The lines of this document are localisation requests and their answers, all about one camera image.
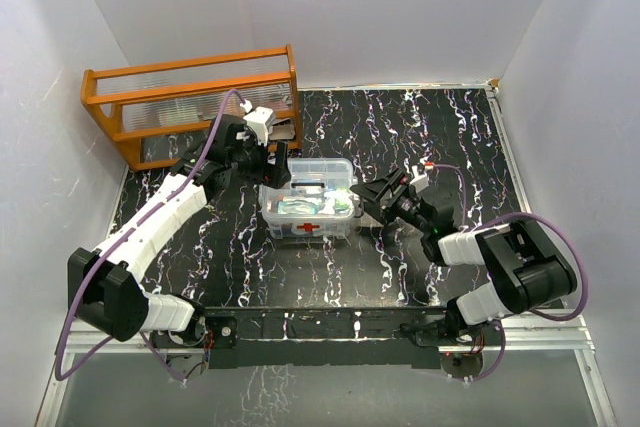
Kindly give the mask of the clear first aid box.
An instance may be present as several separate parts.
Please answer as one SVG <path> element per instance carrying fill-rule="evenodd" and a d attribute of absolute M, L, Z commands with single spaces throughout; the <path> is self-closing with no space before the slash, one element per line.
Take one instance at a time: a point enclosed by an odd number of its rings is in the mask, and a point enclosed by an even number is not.
<path fill-rule="evenodd" d="M 348 237 L 357 212 L 352 163 L 344 158 L 293 158 L 291 180 L 280 189 L 262 186 L 260 212 L 275 239 Z"/>

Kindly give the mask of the green small packet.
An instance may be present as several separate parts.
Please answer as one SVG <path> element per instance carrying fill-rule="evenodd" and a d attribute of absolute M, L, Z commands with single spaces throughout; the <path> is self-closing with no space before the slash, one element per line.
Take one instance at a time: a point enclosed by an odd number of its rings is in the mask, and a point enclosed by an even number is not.
<path fill-rule="evenodd" d="M 336 212 L 348 212 L 353 208 L 353 201 L 349 195 L 336 195 L 334 208 Z"/>

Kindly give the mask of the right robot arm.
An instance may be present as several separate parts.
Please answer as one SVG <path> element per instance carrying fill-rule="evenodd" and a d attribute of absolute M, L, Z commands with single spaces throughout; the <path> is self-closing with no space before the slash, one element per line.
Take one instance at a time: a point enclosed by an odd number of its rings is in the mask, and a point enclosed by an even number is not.
<path fill-rule="evenodd" d="M 580 294 L 575 310 L 556 319 L 568 321 L 582 313 L 589 293 L 582 261 L 576 253 L 565 256 L 559 250 L 556 242 L 562 235 L 549 221 L 515 212 L 464 228 L 455 223 L 452 207 L 427 202 L 425 188 L 422 177 L 399 168 L 350 188 L 363 211 L 380 224 L 402 220 L 419 231 L 431 263 L 479 265 L 489 274 L 487 283 L 449 300 L 440 319 L 408 326 L 409 334 L 426 331 L 466 344 L 494 321 L 524 312 L 539 314 L 542 306 L 574 292 Z"/>

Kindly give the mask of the clear divider tray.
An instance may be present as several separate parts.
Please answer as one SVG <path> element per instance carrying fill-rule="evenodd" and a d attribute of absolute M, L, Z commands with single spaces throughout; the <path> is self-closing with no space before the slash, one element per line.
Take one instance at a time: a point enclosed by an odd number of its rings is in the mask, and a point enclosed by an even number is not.
<path fill-rule="evenodd" d="M 343 188 L 271 190 L 264 194 L 265 211 L 278 216 L 338 216 L 348 217 L 355 213 L 352 196 Z"/>

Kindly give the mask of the white teal ointment tube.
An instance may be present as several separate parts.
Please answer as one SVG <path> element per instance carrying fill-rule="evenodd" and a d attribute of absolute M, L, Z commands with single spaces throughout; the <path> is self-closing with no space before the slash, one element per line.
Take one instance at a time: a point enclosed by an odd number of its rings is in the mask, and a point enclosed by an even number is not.
<path fill-rule="evenodd" d="M 278 215 L 313 216 L 319 211 L 319 205 L 308 200 L 280 200 L 277 203 Z"/>

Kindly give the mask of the clear box lid with handle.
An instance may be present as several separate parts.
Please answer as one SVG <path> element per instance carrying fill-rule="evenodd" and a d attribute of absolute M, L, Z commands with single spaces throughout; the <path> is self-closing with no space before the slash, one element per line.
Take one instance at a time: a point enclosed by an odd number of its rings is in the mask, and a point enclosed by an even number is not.
<path fill-rule="evenodd" d="M 355 183 L 354 171 L 352 163 L 344 158 L 294 158 L 288 161 L 288 167 L 291 173 L 291 180 L 284 186 L 278 189 L 261 187 L 260 188 L 260 206 L 263 217 L 268 221 L 284 221 L 294 219 L 320 219 L 320 220 L 347 220 L 351 219 L 354 215 L 348 217 L 338 216 L 278 216 L 269 214 L 262 206 L 263 197 L 265 193 L 271 190 L 281 189 L 307 189 L 309 187 L 320 187 L 322 189 L 345 189 L 351 196 L 355 204 L 354 194 L 351 192 L 350 187 Z"/>

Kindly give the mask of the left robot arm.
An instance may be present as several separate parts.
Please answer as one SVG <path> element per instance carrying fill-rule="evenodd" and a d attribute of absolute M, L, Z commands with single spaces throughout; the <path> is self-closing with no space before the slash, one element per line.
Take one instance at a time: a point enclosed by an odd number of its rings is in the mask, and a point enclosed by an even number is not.
<path fill-rule="evenodd" d="M 203 309 L 178 294 L 152 294 L 143 280 L 165 244 L 232 178 L 280 188 L 291 178 L 288 147 L 268 151 L 275 114 L 257 107 L 216 118 L 209 138 L 187 148 L 151 199 L 115 234 L 68 260 L 69 310 L 118 341 L 139 332 L 171 332 L 194 346 L 206 334 Z"/>

